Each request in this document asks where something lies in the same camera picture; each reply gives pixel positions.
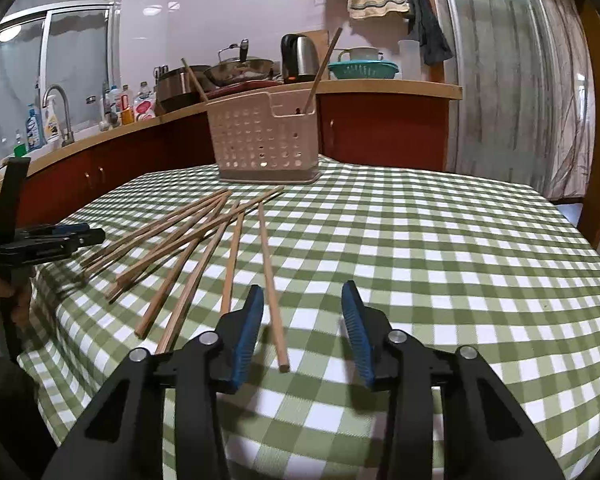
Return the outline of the person left hand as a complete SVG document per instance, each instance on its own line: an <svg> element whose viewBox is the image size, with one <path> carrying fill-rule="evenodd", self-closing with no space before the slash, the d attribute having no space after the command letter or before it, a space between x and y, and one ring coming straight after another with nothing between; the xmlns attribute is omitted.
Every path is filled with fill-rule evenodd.
<svg viewBox="0 0 600 480"><path fill-rule="evenodd" d="M15 326L25 328L29 324L30 302L32 297L31 279L21 286L12 286L0 278L0 299L10 300L7 312Z"/></svg>

